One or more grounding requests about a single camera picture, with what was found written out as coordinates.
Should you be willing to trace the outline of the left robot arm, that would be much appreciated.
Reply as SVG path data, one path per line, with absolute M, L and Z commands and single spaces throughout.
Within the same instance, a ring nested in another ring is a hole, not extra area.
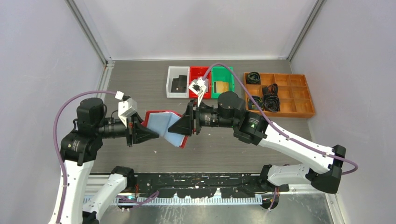
M 107 106 L 102 99 L 84 99 L 77 107 L 73 130 L 55 144 L 58 147 L 61 180 L 51 224 L 98 224 L 119 193 L 136 189 L 134 170 L 116 166 L 88 204 L 83 204 L 89 175 L 103 146 L 103 139 L 125 138 L 131 147 L 159 137 L 159 134 L 142 125 L 143 120 L 135 112 L 124 119 L 108 118 L 106 113 Z

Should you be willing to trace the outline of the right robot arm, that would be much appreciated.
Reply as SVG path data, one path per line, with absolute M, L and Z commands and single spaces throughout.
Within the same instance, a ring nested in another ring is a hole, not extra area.
M 247 111 L 245 100 L 227 91 L 216 108 L 191 100 L 182 117 L 168 131 L 184 136 L 199 134 L 202 127 L 232 128 L 239 141 L 274 149 L 298 161 L 298 165 L 265 165 L 257 179 L 263 191 L 275 191 L 286 184 L 310 184 L 325 193 L 338 192 L 346 149 L 325 147 L 281 128 L 262 115 Z

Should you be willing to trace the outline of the red card holder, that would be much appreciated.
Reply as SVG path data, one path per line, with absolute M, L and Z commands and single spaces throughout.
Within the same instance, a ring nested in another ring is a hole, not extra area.
M 174 111 L 147 111 L 142 125 L 151 131 L 163 137 L 171 145 L 184 148 L 187 136 L 171 133 L 168 128 L 171 127 L 182 117 L 181 114 Z

